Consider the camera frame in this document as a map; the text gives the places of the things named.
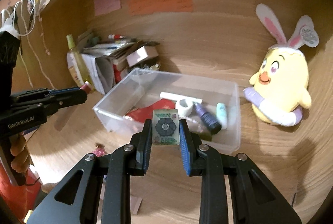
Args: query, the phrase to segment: bunny ear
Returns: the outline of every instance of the bunny ear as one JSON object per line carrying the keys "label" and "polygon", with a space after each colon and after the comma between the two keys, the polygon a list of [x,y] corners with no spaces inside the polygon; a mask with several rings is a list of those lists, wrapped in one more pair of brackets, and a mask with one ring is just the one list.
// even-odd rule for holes
{"label": "bunny ear", "polygon": [[257,5],[256,13],[261,23],[266,27],[271,35],[273,35],[278,44],[287,45],[287,39],[284,36],[280,22],[272,9],[261,3]]}
{"label": "bunny ear", "polygon": [[288,46],[298,49],[304,44],[310,47],[316,47],[318,43],[319,37],[314,30],[311,17],[302,16],[297,22],[293,35],[288,40]]}

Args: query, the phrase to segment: plastic bin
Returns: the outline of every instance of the plastic bin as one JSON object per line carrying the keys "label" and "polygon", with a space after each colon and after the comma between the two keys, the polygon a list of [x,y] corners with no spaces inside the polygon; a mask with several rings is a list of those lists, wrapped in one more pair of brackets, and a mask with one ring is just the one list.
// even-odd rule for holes
{"label": "plastic bin", "polygon": [[228,127],[204,141],[215,149],[231,154],[240,146],[240,109],[237,83],[162,71],[134,69],[94,106],[107,131],[129,138],[141,132],[143,123],[123,116],[133,107],[144,108],[158,101],[161,92],[201,98],[213,114],[219,102],[227,106]]}

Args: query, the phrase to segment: orange beak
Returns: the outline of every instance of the orange beak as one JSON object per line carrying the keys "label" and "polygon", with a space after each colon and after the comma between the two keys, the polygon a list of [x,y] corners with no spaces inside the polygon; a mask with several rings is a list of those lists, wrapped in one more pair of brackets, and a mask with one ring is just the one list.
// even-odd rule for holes
{"label": "orange beak", "polygon": [[267,71],[259,75],[259,82],[261,84],[269,84],[271,81],[271,78],[267,75]]}

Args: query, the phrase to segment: green bottle cap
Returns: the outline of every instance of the green bottle cap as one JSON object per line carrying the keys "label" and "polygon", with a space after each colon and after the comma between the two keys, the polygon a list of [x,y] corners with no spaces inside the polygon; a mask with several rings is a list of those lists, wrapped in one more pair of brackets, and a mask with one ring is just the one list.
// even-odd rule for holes
{"label": "green bottle cap", "polygon": [[66,36],[67,42],[68,42],[68,48],[71,50],[72,48],[75,48],[75,42],[73,39],[73,35],[69,34]]}

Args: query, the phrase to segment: purple bottle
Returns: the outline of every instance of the purple bottle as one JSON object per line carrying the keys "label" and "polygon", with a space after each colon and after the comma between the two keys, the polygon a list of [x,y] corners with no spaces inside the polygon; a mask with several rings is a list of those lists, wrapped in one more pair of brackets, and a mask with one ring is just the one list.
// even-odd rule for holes
{"label": "purple bottle", "polygon": [[213,114],[207,111],[199,103],[194,102],[194,106],[196,113],[200,116],[202,122],[208,128],[208,130],[211,132],[212,135],[215,135],[222,129],[222,126],[220,125],[220,123],[217,121],[217,119],[214,117]]}

